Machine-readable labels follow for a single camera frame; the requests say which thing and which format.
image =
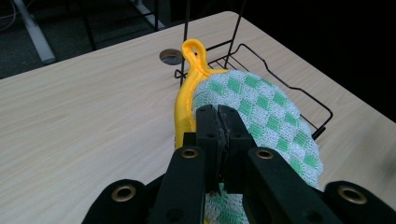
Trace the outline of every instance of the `black metal frame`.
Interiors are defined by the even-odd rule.
[[[330,110],[329,107],[327,107],[325,104],[323,104],[320,100],[318,100],[317,98],[315,98],[314,96],[312,96],[311,94],[309,94],[307,91],[301,89],[301,88],[297,88],[297,87],[292,87],[291,85],[289,85],[287,82],[285,82],[284,80],[282,80],[280,77],[278,77],[277,75],[275,75],[268,67],[267,62],[264,60],[263,57],[261,57],[258,53],[256,53],[253,49],[251,49],[250,47],[248,47],[246,44],[240,44],[237,49],[235,51],[232,52],[232,48],[233,48],[233,42],[235,40],[235,36],[236,33],[238,31],[238,27],[239,27],[239,23],[241,21],[242,15],[244,13],[245,10],[245,4],[246,4],[247,0],[244,0],[242,3],[242,6],[240,8],[240,12],[238,15],[238,19],[233,31],[233,37],[227,41],[224,41],[222,43],[219,43],[215,46],[209,47],[206,49],[206,51],[210,51],[212,49],[216,49],[218,47],[224,46],[229,44],[230,47],[228,49],[228,52],[225,56],[220,57],[214,61],[211,61],[208,63],[208,65],[211,68],[214,68],[215,65],[219,65],[221,68],[224,69],[228,69],[229,67],[232,67],[233,69],[236,69],[237,67],[242,67],[244,68],[246,71],[249,71],[248,68],[246,66],[244,66],[242,63],[240,63],[235,57],[234,55],[237,54],[237,52],[243,47],[248,49],[251,53],[253,57],[256,57],[257,59],[261,60],[265,70],[271,74],[273,77],[275,77],[278,81],[280,81],[284,86],[286,86],[287,88],[294,90],[294,91],[300,91],[302,92],[304,95],[306,95],[307,97],[309,97],[313,103],[316,103],[318,105],[320,105],[321,107],[323,107],[323,109],[325,109],[328,113],[329,113],[329,117],[327,117],[319,126],[315,125],[313,122],[311,122],[306,116],[304,116],[303,114],[301,115],[301,117],[306,120],[313,129],[315,129],[315,131],[312,133],[312,138],[313,139],[317,139],[325,130],[326,130],[326,124],[332,119],[333,113]],[[188,35],[188,27],[189,27],[189,21],[190,21],[190,5],[191,5],[191,0],[187,1],[187,6],[186,6],[186,20],[185,20],[185,24],[184,24],[184,36],[183,39],[184,41],[187,40],[187,35]],[[230,57],[233,58],[233,60],[239,65],[233,65],[232,63],[230,63]],[[184,63],[185,63],[185,59],[182,59],[182,63],[181,63],[181,69],[180,70],[176,70],[174,77],[175,78],[180,78],[180,86],[183,84],[183,80],[184,78],[186,78],[187,72],[184,71]]]
[[[97,50],[96,41],[95,41],[95,38],[93,36],[92,30],[99,29],[99,28],[102,28],[102,27],[110,26],[110,25],[117,24],[117,23],[124,22],[124,21],[130,21],[130,20],[144,18],[144,17],[149,16],[149,15],[154,15],[155,22],[154,22],[153,29],[154,29],[155,32],[159,31],[159,27],[158,27],[158,11],[159,11],[158,0],[154,0],[154,11],[152,11],[152,12],[150,11],[150,13],[144,13],[144,14],[140,14],[140,15],[137,15],[137,16],[124,18],[122,20],[117,20],[117,21],[104,22],[104,23],[98,24],[96,26],[91,26],[91,24],[90,24],[90,22],[88,20],[88,16],[89,15],[86,12],[86,9],[84,7],[83,1],[84,0],[78,0],[78,7],[79,7],[79,9],[81,11],[82,19],[84,20],[84,26],[85,26],[85,29],[87,31],[87,35],[88,35],[88,38],[90,40],[90,44],[91,44],[92,50]],[[130,0],[126,0],[126,1],[127,1],[129,6],[134,7],[136,9],[136,11],[138,11],[137,8],[135,7],[135,5]]]

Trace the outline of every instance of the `checkered dish cloth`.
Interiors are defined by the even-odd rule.
[[[297,106],[277,85],[249,72],[230,70],[201,82],[193,95],[192,113],[203,105],[236,109],[258,147],[269,147],[289,163],[311,187],[323,171],[318,145]],[[248,223],[242,195],[206,195],[205,219],[210,224]]]

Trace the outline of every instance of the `brass grommet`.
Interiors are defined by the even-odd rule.
[[[274,157],[274,154],[272,154],[272,152],[268,150],[261,149],[256,151],[256,156],[258,156],[261,159],[268,160],[268,159],[272,159]]]
[[[118,202],[123,203],[131,200],[136,194],[136,188],[132,185],[118,186],[111,193],[111,198]]]
[[[356,204],[365,204],[367,203],[367,198],[360,191],[349,187],[349,186],[340,186],[338,187],[338,194],[345,200],[356,203]]]
[[[192,159],[198,156],[198,151],[193,148],[183,149],[181,156],[187,159]]]

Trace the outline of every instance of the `metal screw hole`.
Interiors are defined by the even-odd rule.
[[[256,155],[262,159],[272,159],[274,157],[274,154],[272,154],[270,151],[267,150],[257,150]]]

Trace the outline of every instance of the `wire dish rack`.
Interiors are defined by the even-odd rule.
[[[261,75],[266,80],[278,85],[282,90],[284,90],[290,99],[296,104],[296,106],[300,109],[300,116],[306,120],[306,122],[310,125],[312,131],[312,138],[317,139],[325,130],[326,124],[332,119],[332,111],[329,107],[319,101],[317,98],[309,94],[307,91],[292,87],[286,81],[282,80],[276,74],[274,74],[268,67],[267,62],[261,57],[258,53],[256,53],[252,48],[248,45],[241,43],[237,46],[236,50],[232,51],[233,42],[235,40],[235,36],[239,27],[239,23],[242,18],[242,14],[245,8],[246,0],[242,2],[240,12],[238,14],[238,19],[233,31],[233,37],[224,42],[218,43],[215,46],[207,48],[206,51],[210,51],[212,49],[217,49],[222,46],[229,45],[228,52],[226,55],[219,57],[211,62],[208,62],[208,66],[211,68],[223,68],[223,69],[235,69],[239,71],[247,71],[252,72],[257,75]],[[190,0],[187,1],[186,7],[186,20],[184,24],[184,41],[187,40],[188,34],[188,25],[190,20]],[[238,55],[244,55],[243,60],[241,60]],[[261,63],[262,69],[261,71],[250,71],[249,66],[247,65],[247,61],[249,64],[252,63]],[[183,84],[184,78],[186,78],[187,72],[184,71],[185,60],[182,59],[181,68],[175,71],[175,78],[180,79],[180,86]]]

